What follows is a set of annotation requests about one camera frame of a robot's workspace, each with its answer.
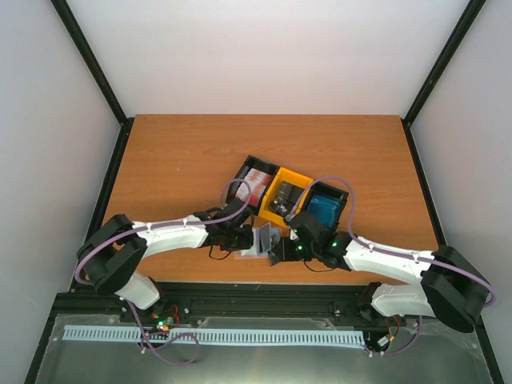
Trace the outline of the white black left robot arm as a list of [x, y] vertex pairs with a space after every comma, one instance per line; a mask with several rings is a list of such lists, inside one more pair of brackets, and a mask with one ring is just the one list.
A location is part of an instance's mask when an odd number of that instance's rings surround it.
[[172, 250], [249, 249], [253, 224], [252, 209], [237, 198], [223, 208], [164, 222], [134, 222], [116, 214], [79, 249], [75, 280], [100, 295], [115, 294], [131, 302], [147, 321], [157, 322], [165, 316], [166, 301], [155, 283], [137, 272], [140, 262]]

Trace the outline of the black credit card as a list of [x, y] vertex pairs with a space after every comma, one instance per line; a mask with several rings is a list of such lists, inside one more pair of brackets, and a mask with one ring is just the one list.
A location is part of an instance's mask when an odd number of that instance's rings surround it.
[[258, 229], [258, 253], [264, 254], [271, 249], [271, 224], [261, 226]]

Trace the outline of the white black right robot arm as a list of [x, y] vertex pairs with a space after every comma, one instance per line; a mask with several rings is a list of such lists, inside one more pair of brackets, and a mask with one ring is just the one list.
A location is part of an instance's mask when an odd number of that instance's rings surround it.
[[427, 316], [462, 333], [474, 331], [492, 292], [488, 281], [451, 246], [404, 250], [351, 232], [334, 232], [309, 212], [292, 217], [288, 236], [270, 249], [270, 263], [320, 261], [329, 269], [398, 280], [376, 282], [361, 301], [362, 316]]

